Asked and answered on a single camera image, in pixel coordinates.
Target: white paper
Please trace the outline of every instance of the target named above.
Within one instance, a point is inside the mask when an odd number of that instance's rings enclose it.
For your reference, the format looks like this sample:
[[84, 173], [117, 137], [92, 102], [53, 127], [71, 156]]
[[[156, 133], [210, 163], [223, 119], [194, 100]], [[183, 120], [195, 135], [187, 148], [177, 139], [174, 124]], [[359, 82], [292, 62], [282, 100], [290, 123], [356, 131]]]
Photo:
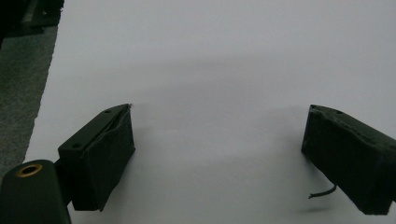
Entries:
[[309, 105], [396, 137], [396, 2], [66, 0], [26, 160], [132, 103], [136, 152], [73, 223], [393, 223], [301, 154]]

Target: screw hole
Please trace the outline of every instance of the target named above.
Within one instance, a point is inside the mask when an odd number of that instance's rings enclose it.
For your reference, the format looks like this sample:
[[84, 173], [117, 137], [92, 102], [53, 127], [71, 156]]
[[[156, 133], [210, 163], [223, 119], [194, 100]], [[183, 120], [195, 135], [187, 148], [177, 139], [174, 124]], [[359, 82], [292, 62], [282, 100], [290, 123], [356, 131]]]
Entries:
[[30, 176], [30, 175], [35, 175], [35, 174], [37, 174], [42, 168], [43, 168], [43, 166], [40, 165], [40, 164], [28, 165], [28, 166], [25, 166], [25, 167], [21, 168], [21, 169], [17, 172], [17, 176], [18, 176], [18, 177], [27, 177], [27, 176]]
[[81, 147], [81, 144], [80, 144], [80, 143], [75, 143], [75, 144], [73, 144], [73, 146], [72, 146], [72, 148], [78, 148], [78, 147]]

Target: gray carpet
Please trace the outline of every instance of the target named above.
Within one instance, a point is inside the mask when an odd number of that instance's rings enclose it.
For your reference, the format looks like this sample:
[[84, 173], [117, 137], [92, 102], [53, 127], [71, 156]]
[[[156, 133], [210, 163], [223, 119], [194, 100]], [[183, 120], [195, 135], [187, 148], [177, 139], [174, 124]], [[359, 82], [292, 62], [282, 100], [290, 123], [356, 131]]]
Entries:
[[7, 38], [0, 50], [0, 184], [25, 158], [57, 30], [50, 27], [43, 35]]

